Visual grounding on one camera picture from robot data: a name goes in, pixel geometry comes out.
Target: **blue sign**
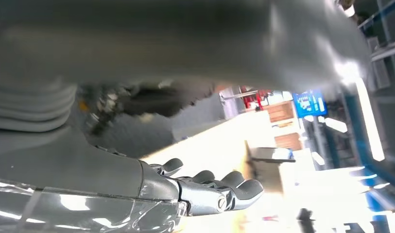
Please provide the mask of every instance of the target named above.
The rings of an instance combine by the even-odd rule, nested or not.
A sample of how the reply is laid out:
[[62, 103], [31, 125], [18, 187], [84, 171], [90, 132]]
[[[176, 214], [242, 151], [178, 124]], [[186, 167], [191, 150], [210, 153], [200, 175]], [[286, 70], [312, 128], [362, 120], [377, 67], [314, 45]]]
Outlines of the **blue sign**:
[[293, 102], [299, 118], [327, 114], [326, 103], [319, 90], [309, 90], [302, 94], [293, 94]]

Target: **gray robotic arm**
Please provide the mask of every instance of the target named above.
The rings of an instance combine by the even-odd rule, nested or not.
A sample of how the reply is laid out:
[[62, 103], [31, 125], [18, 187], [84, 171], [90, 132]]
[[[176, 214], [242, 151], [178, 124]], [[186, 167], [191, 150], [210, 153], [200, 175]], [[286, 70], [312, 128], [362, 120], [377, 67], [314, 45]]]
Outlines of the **gray robotic arm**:
[[[0, 0], [0, 179], [187, 203], [189, 215], [243, 209], [261, 194], [257, 181], [173, 179], [162, 174], [172, 169], [89, 145], [66, 124], [76, 83], [209, 79], [304, 91], [347, 78], [338, 68], [350, 63], [364, 77], [369, 50], [330, 0]], [[21, 213], [5, 216], [22, 230]]]

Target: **gray surface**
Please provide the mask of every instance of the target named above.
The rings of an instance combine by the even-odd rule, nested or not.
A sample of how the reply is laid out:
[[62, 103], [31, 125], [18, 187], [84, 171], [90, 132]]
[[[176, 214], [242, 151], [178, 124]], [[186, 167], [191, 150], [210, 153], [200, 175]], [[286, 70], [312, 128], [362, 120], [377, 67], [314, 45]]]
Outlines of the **gray surface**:
[[[138, 118], [127, 115], [116, 119], [114, 126], [102, 137], [87, 136], [90, 144], [116, 149], [132, 158], [140, 158], [173, 143], [172, 129], [185, 128], [218, 121], [224, 113], [218, 95], [198, 101], [195, 106], [184, 109], [174, 118], [155, 115], [150, 122], [142, 123]], [[85, 114], [76, 105], [69, 121], [84, 127]]]

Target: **robotic hand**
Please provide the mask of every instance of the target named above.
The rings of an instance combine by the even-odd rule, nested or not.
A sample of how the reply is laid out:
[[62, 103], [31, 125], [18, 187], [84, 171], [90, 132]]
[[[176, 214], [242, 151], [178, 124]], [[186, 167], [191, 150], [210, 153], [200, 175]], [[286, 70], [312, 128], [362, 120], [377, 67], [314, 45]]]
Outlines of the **robotic hand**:
[[241, 210], [263, 193], [258, 181], [245, 181], [237, 171], [218, 181], [207, 170], [194, 177], [170, 178], [183, 166], [179, 159], [141, 166], [138, 187], [127, 179], [110, 181], [138, 190], [136, 197], [0, 179], [0, 232], [170, 233], [184, 216]]
[[194, 177], [169, 178], [183, 166], [179, 159], [171, 159], [164, 165], [150, 165], [179, 188], [179, 201], [186, 202], [188, 216], [218, 214], [230, 210], [242, 210], [258, 200], [263, 187], [259, 181], [245, 181], [242, 174], [233, 171], [220, 181], [211, 171], [199, 172]]

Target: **red object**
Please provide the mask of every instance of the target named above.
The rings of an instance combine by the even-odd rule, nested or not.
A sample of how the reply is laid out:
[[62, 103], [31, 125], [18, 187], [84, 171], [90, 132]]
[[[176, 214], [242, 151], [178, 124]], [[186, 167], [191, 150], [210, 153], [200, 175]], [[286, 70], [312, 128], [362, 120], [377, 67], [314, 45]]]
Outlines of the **red object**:
[[258, 101], [258, 105], [261, 111], [263, 111], [263, 106], [261, 105], [261, 98], [259, 92], [256, 93], [256, 99]]
[[[240, 92], [245, 93], [248, 91], [253, 91], [253, 89], [247, 90], [246, 86], [240, 86]], [[258, 90], [258, 93], [256, 93], [256, 99], [255, 99], [254, 95], [243, 97], [244, 106], [246, 106], [246, 108], [250, 108], [250, 103], [256, 101], [258, 103], [260, 109], [263, 110], [263, 107], [261, 105], [261, 100], [263, 98], [267, 97], [267, 93], [269, 93], [269, 92], [270, 92], [270, 90]]]

